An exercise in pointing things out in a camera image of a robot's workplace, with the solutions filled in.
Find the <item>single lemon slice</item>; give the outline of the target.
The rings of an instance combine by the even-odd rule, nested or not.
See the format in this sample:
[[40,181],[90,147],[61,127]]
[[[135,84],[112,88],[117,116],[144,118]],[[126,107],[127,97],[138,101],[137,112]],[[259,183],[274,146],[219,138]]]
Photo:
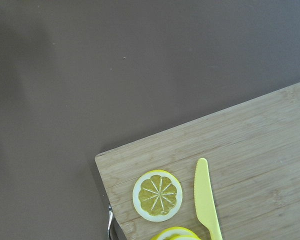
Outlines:
[[150,222],[171,219],[180,209],[183,190],[179,180],[165,170],[151,170],[134,184],[132,202],[136,212]]

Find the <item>yellow plastic knife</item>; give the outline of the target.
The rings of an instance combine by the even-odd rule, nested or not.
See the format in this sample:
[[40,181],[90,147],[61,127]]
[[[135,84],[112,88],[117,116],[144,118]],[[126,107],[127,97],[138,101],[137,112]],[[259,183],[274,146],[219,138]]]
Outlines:
[[211,240],[222,240],[223,237],[213,197],[208,161],[205,158],[200,158],[197,161],[194,173],[193,194],[197,219],[208,229]]

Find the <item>stacked lemon slice top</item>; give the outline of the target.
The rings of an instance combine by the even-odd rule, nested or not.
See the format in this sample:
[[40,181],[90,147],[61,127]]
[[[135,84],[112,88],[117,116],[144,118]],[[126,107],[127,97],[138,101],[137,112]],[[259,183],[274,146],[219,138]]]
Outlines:
[[157,240],[201,240],[193,235],[159,236]]

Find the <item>bamboo cutting board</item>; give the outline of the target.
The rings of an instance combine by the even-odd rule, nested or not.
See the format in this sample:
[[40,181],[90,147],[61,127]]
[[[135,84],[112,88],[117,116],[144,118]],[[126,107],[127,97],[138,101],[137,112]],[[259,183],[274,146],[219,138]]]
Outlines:
[[[115,218],[129,240],[149,240],[182,226],[201,239],[194,175],[208,162],[225,240],[300,240],[300,83],[100,153],[95,162]],[[151,222],[135,210],[137,179],[165,170],[180,182],[183,200],[171,219]]]

